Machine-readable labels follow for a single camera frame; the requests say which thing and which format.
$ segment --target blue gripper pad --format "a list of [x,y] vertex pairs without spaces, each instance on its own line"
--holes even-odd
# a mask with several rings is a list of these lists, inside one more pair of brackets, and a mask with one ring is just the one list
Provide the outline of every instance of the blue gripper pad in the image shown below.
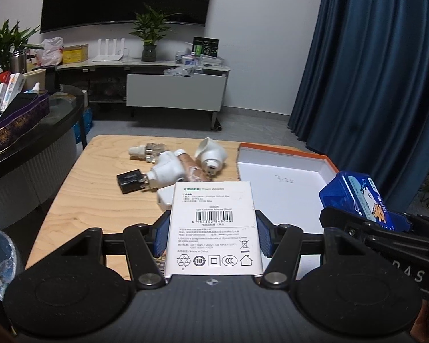
[[407,218],[403,214],[395,213],[394,211],[389,211],[389,216],[394,224],[394,230],[398,232],[408,232],[410,231],[411,224],[407,221]]
[[[266,223],[260,219],[256,214],[257,231],[259,233],[259,244],[265,256],[271,257],[273,255],[273,244],[270,238],[270,230]],[[162,256],[165,249],[167,249],[168,230],[170,228],[170,210],[167,210],[159,219],[153,224],[156,231],[154,240],[153,256]]]

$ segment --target recycling symbol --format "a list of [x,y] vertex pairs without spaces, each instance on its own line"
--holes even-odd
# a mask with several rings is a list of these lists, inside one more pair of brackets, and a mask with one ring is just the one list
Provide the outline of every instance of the recycling symbol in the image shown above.
[[181,254],[179,258],[176,259],[176,263],[181,267],[185,267],[191,264],[191,258],[189,258],[189,254]]

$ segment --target clear plastic bottle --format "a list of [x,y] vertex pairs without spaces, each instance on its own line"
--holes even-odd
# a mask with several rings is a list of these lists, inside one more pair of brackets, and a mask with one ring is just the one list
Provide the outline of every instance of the clear plastic bottle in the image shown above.
[[145,146],[141,145],[129,148],[129,155],[138,157],[140,160],[145,160],[146,162],[156,163],[159,155],[165,151],[168,151],[165,144],[148,143]]
[[210,182],[211,179],[205,174],[200,166],[198,166],[191,156],[183,149],[178,149],[175,156],[181,161],[181,164],[186,171],[186,180],[188,182]]

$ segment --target white power adapter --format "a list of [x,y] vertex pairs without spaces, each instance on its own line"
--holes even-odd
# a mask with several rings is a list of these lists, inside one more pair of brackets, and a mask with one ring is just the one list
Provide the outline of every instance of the white power adapter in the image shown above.
[[163,211],[172,209],[173,193],[175,193],[174,184],[157,190],[157,204]]

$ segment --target cabinet leg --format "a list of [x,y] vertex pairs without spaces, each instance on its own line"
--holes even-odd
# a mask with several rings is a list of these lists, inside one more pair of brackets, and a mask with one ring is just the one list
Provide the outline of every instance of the cabinet leg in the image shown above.
[[218,112],[213,111],[211,114],[211,130],[214,130],[216,124],[216,118],[218,117]]
[[211,130],[215,130],[215,131],[222,130],[221,124],[218,121],[218,112],[216,111],[213,111],[213,114],[211,115]]

